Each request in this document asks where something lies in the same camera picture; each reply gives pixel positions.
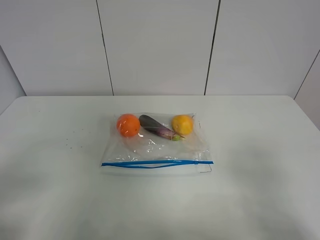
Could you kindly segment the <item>clear zip bag blue seal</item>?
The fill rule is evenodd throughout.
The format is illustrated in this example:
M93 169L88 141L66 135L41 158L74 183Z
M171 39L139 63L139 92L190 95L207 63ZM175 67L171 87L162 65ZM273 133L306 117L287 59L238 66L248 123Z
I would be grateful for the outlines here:
M141 126L137 135L123 137L118 132L117 119L124 114L137 118L147 115L165 127L172 129L171 121L177 115L189 115L193 119L193 131L181 135L184 139L171 141L144 130ZM102 168L156 171L167 168L192 168L198 173L210 173L214 159L210 152L200 122L195 113L124 113L116 115L110 123L109 138L101 158Z

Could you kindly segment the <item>purple eggplant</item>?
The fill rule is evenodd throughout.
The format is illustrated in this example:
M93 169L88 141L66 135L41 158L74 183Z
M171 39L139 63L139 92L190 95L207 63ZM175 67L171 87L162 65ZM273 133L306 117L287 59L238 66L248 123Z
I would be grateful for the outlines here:
M170 141L180 141L184 139L183 136L177 134L148 115L142 114L139 116L138 120L140 126L144 130L158 137L162 137Z

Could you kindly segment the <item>yellow citrus fruit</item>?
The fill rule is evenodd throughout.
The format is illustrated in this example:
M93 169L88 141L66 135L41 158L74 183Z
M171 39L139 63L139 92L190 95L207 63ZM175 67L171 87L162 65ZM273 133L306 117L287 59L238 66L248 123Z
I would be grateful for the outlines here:
M171 120L172 129L179 135L186 136L193 131L194 121L190 115L176 115Z

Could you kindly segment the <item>orange fruit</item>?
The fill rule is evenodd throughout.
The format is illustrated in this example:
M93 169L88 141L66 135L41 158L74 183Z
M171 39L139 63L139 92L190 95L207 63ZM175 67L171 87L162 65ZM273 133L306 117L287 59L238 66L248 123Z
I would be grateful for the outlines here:
M122 137L131 138L139 133L140 121L135 115L126 113L117 119L116 129Z

